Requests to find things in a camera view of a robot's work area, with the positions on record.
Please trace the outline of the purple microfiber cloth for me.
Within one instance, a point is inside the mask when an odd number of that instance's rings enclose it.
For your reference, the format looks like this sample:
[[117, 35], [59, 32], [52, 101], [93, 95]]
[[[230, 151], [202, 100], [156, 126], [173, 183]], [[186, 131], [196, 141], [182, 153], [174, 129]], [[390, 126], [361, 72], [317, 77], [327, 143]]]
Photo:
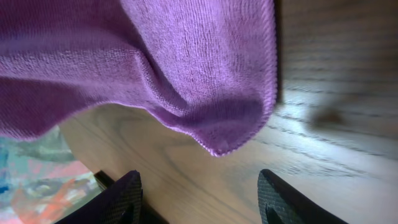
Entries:
[[223, 156], [277, 96], [274, 2], [1, 1], [1, 135], [97, 105], [143, 108]]

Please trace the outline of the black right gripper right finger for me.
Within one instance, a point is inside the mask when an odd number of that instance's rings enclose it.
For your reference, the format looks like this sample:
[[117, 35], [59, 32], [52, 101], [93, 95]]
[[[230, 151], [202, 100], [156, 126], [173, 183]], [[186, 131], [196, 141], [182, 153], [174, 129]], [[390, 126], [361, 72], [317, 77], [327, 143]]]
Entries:
[[262, 224], [346, 224], [269, 169], [259, 173], [257, 194]]

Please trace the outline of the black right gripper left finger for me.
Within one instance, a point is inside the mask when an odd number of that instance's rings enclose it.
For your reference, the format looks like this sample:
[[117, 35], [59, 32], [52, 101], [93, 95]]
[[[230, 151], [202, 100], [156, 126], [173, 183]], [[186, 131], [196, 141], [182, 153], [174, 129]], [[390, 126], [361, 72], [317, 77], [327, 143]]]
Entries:
[[139, 224], [141, 206], [141, 177], [132, 170], [57, 224]]

